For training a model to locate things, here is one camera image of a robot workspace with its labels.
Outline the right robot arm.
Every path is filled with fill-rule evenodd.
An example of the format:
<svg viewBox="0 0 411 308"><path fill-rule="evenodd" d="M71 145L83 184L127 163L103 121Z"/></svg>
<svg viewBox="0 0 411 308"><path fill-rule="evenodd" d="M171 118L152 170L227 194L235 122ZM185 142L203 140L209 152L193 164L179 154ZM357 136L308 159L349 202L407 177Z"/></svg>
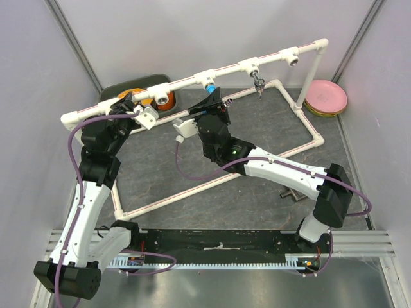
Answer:
<svg viewBox="0 0 411 308"><path fill-rule="evenodd" d="M300 252L310 252L330 228L343 226L353 197L345 169L338 164L315 167L273 155L229 132L229 101L220 89L188 109L202 141L204 157L230 173L269 180L315 201L294 236Z"/></svg>

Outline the blue plastic faucet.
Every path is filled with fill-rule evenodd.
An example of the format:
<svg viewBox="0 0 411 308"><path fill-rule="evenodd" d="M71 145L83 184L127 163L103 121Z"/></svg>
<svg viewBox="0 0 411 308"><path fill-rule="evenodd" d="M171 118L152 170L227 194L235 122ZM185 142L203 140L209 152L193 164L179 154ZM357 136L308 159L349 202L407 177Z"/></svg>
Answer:
<svg viewBox="0 0 411 308"><path fill-rule="evenodd" d="M212 93L212 92L215 90L215 88L217 88L216 85L214 85L214 84L209 84L209 85L206 86L205 89L206 89L207 93L210 95L210 93ZM225 106L226 108L230 107L230 106L232 105L232 103L233 103L233 100L232 100L231 98L226 99L226 100L224 100L224 99L222 98L222 100L223 100L224 106Z"/></svg>

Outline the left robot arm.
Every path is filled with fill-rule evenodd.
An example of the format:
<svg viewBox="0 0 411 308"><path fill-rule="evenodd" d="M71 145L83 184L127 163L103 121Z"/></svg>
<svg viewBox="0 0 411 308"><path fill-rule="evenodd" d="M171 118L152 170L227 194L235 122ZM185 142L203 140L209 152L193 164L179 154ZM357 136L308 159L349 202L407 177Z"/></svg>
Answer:
<svg viewBox="0 0 411 308"><path fill-rule="evenodd" d="M135 252L141 245L138 225L121 221L116 221L95 246L91 246L91 239L121 165L116 155L130 132L138 127L136 117L143 110L128 92L111 106L108 114L87 118L69 134L71 158L76 133L81 133L83 144L81 162L71 161L78 180L73 205L49 259L38 261L34 268L37 279L54 293L57 307L63 306L62 295L77 300L93 298L112 260L122 250Z"/></svg>

